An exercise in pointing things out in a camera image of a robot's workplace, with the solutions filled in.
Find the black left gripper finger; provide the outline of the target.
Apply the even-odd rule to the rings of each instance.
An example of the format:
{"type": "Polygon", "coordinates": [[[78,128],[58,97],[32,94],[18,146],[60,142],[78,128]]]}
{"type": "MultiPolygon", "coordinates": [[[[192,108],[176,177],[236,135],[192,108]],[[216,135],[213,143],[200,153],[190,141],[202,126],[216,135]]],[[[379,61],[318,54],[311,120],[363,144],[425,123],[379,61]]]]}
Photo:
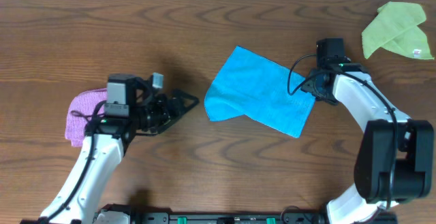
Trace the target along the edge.
{"type": "Polygon", "coordinates": [[[140,117],[138,136],[156,136],[162,134],[183,117],[182,114],[170,116],[168,114],[147,114],[140,117]]]}
{"type": "Polygon", "coordinates": [[[196,96],[190,95],[180,89],[174,89],[172,91],[171,101],[179,117],[185,115],[200,102],[196,96]]]}

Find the blue microfiber cloth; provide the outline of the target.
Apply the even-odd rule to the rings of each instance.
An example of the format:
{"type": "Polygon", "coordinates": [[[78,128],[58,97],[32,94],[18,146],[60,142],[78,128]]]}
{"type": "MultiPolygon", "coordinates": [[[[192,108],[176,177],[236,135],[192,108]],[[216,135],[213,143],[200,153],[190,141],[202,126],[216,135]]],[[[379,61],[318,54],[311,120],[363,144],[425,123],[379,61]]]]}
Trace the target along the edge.
{"type": "Polygon", "coordinates": [[[243,47],[235,47],[204,98],[213,122],[238,116],[299,138],[315,97],[302,90],[289,95],[305,78],[243,47]]]}

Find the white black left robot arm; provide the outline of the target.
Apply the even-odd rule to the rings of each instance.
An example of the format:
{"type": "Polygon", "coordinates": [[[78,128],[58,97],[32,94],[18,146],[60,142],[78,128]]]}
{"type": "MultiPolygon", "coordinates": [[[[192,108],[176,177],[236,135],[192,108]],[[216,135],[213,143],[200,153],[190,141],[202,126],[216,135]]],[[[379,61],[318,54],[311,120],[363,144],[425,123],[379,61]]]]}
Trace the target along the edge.
{"type": "Polygon", "coordinates": [[[162,93],[164,77],[149,79],[131,74],[112,74],[107,98],[92,114],[76,110],[86,121],[79,157],[63,187],[36,223],[92,223],[106,184],[137,136],[153,137],[173,126],[199,99],[180,89],[168,97],[162,93]]]}

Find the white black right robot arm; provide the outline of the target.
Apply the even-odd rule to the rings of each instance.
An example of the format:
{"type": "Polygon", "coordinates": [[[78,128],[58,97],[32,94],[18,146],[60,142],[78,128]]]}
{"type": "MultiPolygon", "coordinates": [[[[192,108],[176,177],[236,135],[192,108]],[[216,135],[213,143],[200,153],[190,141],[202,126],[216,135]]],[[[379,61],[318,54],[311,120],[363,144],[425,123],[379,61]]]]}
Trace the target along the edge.
{"type": "Polygon", "coordinates": [[[312,223],[397,223],[393,207],[430,193],[433,126],[398,110],[361,65],[312,69],[298,89],[342,103],[363,132],[353,185],[326,203],[312,223]]]}

